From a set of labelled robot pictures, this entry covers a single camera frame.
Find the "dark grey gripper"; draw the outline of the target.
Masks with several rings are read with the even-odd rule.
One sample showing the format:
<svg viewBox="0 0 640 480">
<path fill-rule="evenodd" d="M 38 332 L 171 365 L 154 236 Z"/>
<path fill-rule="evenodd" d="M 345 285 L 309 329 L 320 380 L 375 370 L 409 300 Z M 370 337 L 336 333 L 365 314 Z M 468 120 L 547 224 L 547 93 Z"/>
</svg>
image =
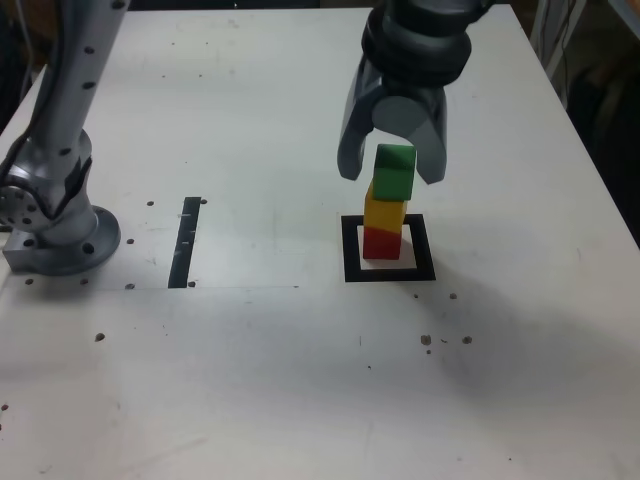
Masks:
<svg viewBox="0 0 640 480">
<path fill-rule="evenodd" d="M 386 98 L 380 100 L 386 91 Z M 442 88 L 384 81 L 365 55 L 361 57 L 345 104 L 337 165 L 342 178 L 356 180 L 363 167 L 366 137 L 374 127 L 408 141 L 416 150 L 422 180 L 445 177 L 447 104 Z"/>
</svg>

